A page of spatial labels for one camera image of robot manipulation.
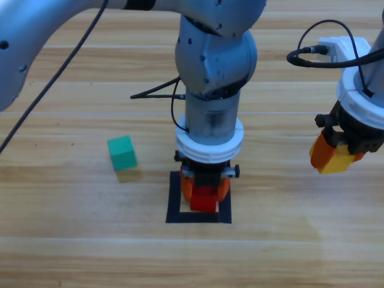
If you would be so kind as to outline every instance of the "green cube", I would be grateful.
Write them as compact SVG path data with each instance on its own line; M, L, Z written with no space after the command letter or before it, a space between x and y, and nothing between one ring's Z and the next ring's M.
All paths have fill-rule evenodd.
M130 136L108 140L109 154L115 171L136 167L137 160Z

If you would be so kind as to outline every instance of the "wood grain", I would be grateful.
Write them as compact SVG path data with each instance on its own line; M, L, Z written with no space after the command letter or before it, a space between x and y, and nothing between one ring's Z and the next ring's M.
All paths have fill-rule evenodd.
M232 182L232 225L165 223L178 169L170 103L129 99L177 75L179 16L107 11L0 156L0 287L384 287L384 152L320 176L308 155L320 133L314 117L335 103L340 71L284 60L325 18L374 41L382 9L382 0L268 1L252 30L257 73L239 107L246 134L233 160L241 178ZM0 113L0 139L95 14L48 41ZM345 34L324 25L306 43ZM184 103L175 104L180 116ZM139 167L117 175L106 142L122 135L132 136Z

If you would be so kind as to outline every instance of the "cable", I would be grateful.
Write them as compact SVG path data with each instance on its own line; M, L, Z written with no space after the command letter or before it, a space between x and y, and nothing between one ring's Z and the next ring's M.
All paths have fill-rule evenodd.
M177 90L177 88L178 88L178 85L179 85L179 80L176 82L175 88L174 88L174 90L173 90L173 96L176 94L176 90ZM175 123L175 125L176 125L179 129L181 129L181 130L183 130L183 131L185 131L185 132L188 133L190 130L189 130L188 128L181 127L181 126L178 124L178 122L176 121L176 119L175 119L175 114L173 113L173 102L174 102L174 100L175 100L175 98L172 97L172 101L171 101L171 103L170 103L170 114L172 115L173 123Z
M323 20L323 21L319 21L317 23L315 23L314 25L312 25L311 27L309 27L306 32L303 34L303 36L301 37L300 41L299 41L299 44L298 44L298 49L296 51L296 53L290 53L287 57L287 60L288 62L290 62L291 64L295 65L294 63L292 63L290 60L292 60L293 57L296 57L296 58L299 58L299 51L300 51L300 47L301 47L301 44L305 38L305 36L307 36L307 34L313 29L315 28L316 26L320 25L320 24L323 24L323 23L336 23L336 24L339 24L341 25L348 33L350 39L351 39L351 42L352 42L352 46L353 46L353 51L355 53L355 56L356 56L356 60L358 61L359 60L359 55L358 55L358 51L357 51L357 48L356 48L356 43L355 43L355 39L350 31L350 29L347 27L347 25L345 25L343 22L340 22L340 21L337 21L337 20L332 20L332 19L328 19L328 20ZM301 61L294 61L296 64L304 64L303 62ZM305 67L311 67L311 68L336 68L336 65L323 65L323 66L315 66L315 65L312 65L312 62L311 61L307 61L305 63ZM367 88L367 84L365 82L365 79L364 79L364 75L363 75L363 72L362 72L362 68L361 68L361 64L358 62L355 66L358 66L359 68L359 74L360 74L360 78L361 78L361 83L363 85L363 92L365 92L368 96L372 96L373 93L371 91L368 90Z
M135 97L133 99L152 99L152 98L157 98L157 99L174 98L174 99L178 99L178 100L185 100L185 94L175 94L175 96L173 96L173 95L143 95L143 96Z
M175 125L180 128L181 130L185 131L185 132L189 132L189 129L188 128L184 128L184 127L181 127L176 119L175 119L175 114L173 112L173 104L175 102L175 99L178 99L178 100L185 100L185 95L184 94L176 94L176 90L178 88L178 85L179 85L179 82L180 82L181 78L180 76L178 76L177 78L174 78L173 80L171 81L168 81L167 83L164 83L160 86L157 86L155 88L152 88L150 90L147 90L147 91L144 91L144 92L141 92L141 93L138 93L136 95L132 95L130 98L131 99L150 99L150 98L171 98L171 103L170 103L170 113L171 113L171 116L172 116L172 120L173 120L173 123L175 123ZM172 95L149 95L150 93L153 93L153 92L157 92L163 88L166 88L172 84L176 84L175 85L175 88L173 90L173 93Z
M300 57L296 57L298 51L292 51L288 54L287 60L294 66L299 67L307 67L307 68L349 68L355 67L358 65L367 65L384 59L384 49L380 49L373 53L367 54L365 56L360 57L359 59L344 61L344 62L335 62L335 63L321 63L321 62L311 62L304 60Z
M157 86L157 87L152 88L152 89L150 89L150 90L147 90L147 91L138 93L138 94L136 94L136 95L132 95L130 98L131 98L131 99L150 98L150 97L146 97L146 96L148 96L148 94L150 94L150 93L157 92L157 91L159 91L159 90L161 90L161 89L163 89L163 88L166 88L166 87L168 87L168 86L170 86L170 85L172 85L172 84L178 83L180 80L181 80L181 78L180 78L180 76L179 76L179 77L174 78L173 80L171 80L171 81L169 81L169 82L167 82L167 83L164 83L164 84L162 84L162 85L160 85L160 86Z
M9 133L9 135L7 136L7 138L5 138L3 144L0 146L0 154L3 152L3 150L5 149L5 147L7 147L8 143L10 142L10 140L12 139L12 137L15 135L16 131L20 128L20 126L23 124L23 122L25 121L25 119L28 117L28 115L30 114L30 112L34 109L34 107L37 105L37 103L40 102L40 100L44 97L44 95L47 93L47 91L52 87L52 85L56 82L56 80L60 77L60 75L63 73L63 71L66 69L66 67L68 66L68 64L71 62L71 60L75 57L75 55L78 53L78 51L80 50L80 48L83 46L84 42L86 41L86 39L88 38L88 36L90 35L90 33L92 32L92 30L95 28L97 22L99 21L101 15L103 14L104 10L107 8L107 5L108 5L108 1L109 0L104 0L99 12L97 13L95 19L93 20L93 22L91 23L90 27L88 28L88 30L85 32L83 38L80 40L80 42L78 43L78 45L75 47L75 49L73 50L73 52L69 55L69 57L67 58L67 60L65 60L64 64L62 65L62 67L59 69L59 71L54 75L54 77L51 79L51 81L47 84L47 86L45 86L45 88L42 90L42 92L39 94L39 96L32 102L32 104L28 107L28 109L25 111L25 113L23 114L23 116L19 119L19 121L17 122L17 124L13 127L13 129L11 130L11 132Z

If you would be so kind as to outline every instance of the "black square outline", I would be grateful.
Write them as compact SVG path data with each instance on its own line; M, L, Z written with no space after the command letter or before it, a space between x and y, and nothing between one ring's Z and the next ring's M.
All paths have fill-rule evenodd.
M180 212L180 172L172 171L169 177L169 198L166 223L226 223L232 224L230 190L218 204L218 212Z

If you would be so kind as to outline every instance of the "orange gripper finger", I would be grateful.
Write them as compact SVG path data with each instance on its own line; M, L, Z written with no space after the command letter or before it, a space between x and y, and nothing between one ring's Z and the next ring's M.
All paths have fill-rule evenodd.
M365 153L359 153L358 155L356 155L356 158L353 162L360 161L364 157L364 155L365 155Z
M230 188L230 178L224 178L220 182L220 186L217 188L217 201L221 202L227 196Z
M323 131L320 136L316 139L310 151L311 164L316 169L320 169L326 166L336 152L336 148L332 147L326 142L323 135Z
M190 202L191 201L191 196L192 196L192 190L193 190L193 178L186 178L182 174L182 166L180 168L180 181L181 181L181 191L182 194L184 195L184 198L186 201Z

